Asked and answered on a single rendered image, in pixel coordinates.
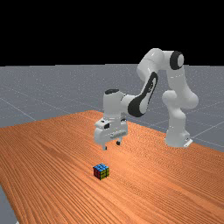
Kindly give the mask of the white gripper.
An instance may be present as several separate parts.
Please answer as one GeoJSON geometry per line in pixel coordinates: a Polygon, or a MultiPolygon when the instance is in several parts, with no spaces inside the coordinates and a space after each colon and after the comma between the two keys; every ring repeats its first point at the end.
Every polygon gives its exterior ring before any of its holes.
{"type": "Polygon", "coordinates": [[[125,117],[108,120],[102,118],[94,126],[94,141],[103,145],[104,151],[107,150],[107,142],[116,139],[116,144],[121,145],[122,138],[128,135],[128,124],[125,117]]]}

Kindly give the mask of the many-coloured puzzle cube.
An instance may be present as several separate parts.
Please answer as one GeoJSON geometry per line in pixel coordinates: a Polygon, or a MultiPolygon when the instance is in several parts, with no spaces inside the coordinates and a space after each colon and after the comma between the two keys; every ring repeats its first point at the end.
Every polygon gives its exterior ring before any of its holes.
{"type": "Polygon", "coordinates": [[[109,168],[103,163],[95,165],[93,167],[93,171],[94,171],[94,176],[98,178],[99,180],[105,179],[106,177],[109,176],[109,168]]]}

